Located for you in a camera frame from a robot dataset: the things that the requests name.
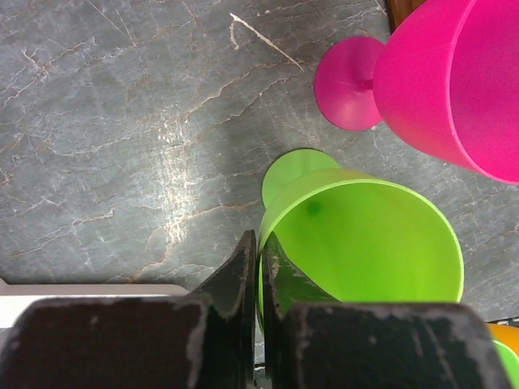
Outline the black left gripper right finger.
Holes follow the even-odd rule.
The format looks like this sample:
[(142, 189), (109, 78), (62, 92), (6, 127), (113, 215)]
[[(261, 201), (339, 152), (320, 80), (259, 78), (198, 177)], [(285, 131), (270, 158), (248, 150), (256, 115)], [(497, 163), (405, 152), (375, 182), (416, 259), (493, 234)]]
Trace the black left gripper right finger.
[(509, 388), (487, 325), (453, 303), (340, 302), (271, 235), (261, 255), (266, 374), (275, 388)]

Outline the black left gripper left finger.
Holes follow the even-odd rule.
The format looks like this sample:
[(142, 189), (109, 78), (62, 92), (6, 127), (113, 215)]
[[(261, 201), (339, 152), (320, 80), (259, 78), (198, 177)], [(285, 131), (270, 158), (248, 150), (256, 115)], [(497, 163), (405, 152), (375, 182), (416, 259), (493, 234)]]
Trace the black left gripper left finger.
[(182, 297), (33, 302), (1, 353), (4, 388), (246, 388), (254, 381), (256, 239)]

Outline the green plastic wine glass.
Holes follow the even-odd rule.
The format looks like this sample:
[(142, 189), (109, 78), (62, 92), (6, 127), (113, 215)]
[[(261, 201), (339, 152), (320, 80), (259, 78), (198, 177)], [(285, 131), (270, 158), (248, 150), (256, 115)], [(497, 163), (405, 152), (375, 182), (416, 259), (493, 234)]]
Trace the green plastic wine glass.
[(259, 256), (276, 237), (290, 262), (338, 301), (461, 300), (457, 235), (421, 194), (310, 148), (277, 158), (261, 190)]

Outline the pink plastic wine glass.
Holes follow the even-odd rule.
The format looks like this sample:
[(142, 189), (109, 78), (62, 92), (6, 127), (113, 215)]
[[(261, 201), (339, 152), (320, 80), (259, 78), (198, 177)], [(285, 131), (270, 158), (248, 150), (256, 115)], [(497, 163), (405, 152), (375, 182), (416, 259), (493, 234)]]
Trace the pink plastic wine glass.
[(324, 117), (343, 130), (381, 122), (411, 147), (518, 182), (518, 4), (427, 1), (386, 42), (334, 45), (315, 73)]

